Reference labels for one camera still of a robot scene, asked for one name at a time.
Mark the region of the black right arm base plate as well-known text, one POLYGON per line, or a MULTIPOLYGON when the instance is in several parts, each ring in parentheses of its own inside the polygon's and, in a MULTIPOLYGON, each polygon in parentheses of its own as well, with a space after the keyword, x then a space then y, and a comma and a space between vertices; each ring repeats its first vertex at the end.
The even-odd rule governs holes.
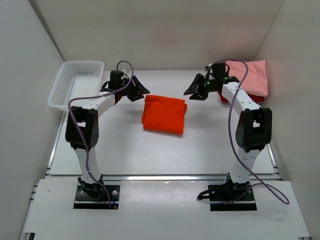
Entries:
POLYGON ((256 211, 258 209, 252 190, 231 192, 226 183, 208 185, 208 189, 200 192, 196 200, 209 200, 211 212, 256 211))

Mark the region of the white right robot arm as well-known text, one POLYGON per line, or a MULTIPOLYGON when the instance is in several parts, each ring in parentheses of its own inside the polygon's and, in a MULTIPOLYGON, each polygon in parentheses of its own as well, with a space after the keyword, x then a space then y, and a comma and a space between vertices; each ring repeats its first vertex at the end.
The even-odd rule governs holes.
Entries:
POLYGON ((256 158, 271 141, 272 111, 262 108, 241 87, 242 82, 229 76, 230 67, 224 62, 205 67, 205 73, 198 73, 184 92, 191 100, 205 101, 209 93, 217 92, 230 103, 230 111, 239 116, 234 139, 238 146, 236 162, 227 175, 224 195, 236 200, 242 190, 250 185, 250 173, 256 158))

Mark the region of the orange t shirt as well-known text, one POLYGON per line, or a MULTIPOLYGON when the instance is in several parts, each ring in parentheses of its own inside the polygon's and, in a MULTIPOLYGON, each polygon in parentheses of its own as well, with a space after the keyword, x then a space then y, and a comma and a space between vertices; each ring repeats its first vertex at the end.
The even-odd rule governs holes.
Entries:
POLYGON ((141 118, 143 129, 181 136, 188 105, 184 99, 147 95, 141 118))

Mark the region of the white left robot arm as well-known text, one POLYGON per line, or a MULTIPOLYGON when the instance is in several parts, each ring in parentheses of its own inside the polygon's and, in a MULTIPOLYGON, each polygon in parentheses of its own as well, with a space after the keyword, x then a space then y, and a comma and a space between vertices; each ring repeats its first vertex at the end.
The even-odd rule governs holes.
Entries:
POLYGON ((93 199, 101 198, 105 192, 95 152, 99 117, 123 97, 135 102, 149 93, 135 75, 129 75, 125 70, 113 70, 97 96, 76 97, 69 101, 65 140, 79 161, 81 177, 78 181, 93 199))

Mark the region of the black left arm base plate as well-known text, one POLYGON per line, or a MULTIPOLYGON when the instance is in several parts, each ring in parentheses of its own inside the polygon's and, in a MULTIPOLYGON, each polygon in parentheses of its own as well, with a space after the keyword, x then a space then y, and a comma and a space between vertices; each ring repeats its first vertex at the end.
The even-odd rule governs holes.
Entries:
POLYGON ((104 193, 98 195, 88 195, 79 184, 76 189, 73 208, 87 210, 117 210, 120 200, 120 185, 105 185, 108 190, 109 197, 104 193))

